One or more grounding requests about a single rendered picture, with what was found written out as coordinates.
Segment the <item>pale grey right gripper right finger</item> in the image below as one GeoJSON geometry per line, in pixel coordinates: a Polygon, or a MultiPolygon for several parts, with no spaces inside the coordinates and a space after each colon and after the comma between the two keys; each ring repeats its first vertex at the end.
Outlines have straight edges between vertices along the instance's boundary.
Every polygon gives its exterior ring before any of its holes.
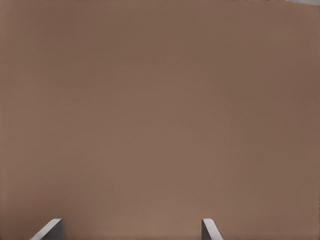
{"type": "Polygon", "coordinates": [[[211,218],[201,220],[201,240],[223,240],[215,222],[211,218]]]}

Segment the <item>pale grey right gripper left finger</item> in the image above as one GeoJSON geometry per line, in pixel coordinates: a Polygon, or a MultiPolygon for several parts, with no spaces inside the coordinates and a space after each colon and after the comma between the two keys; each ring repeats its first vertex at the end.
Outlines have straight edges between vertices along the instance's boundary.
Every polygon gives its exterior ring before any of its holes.
{"type": "Polygon", "coordinates": [[[62,218],[50,220],[30,240],[65,240],[65,221],[62,218]]]}

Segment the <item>silver frame post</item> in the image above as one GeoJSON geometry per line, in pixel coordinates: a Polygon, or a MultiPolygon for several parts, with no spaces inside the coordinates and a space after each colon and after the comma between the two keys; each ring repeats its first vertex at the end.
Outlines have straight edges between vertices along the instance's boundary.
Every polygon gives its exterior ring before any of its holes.
{"type": "Polygon", "coordinates": [[[286,1],[293,2],[293,3],[299,3],[299,4],[320,6],[320,0],[286,0],[286,1]]]}

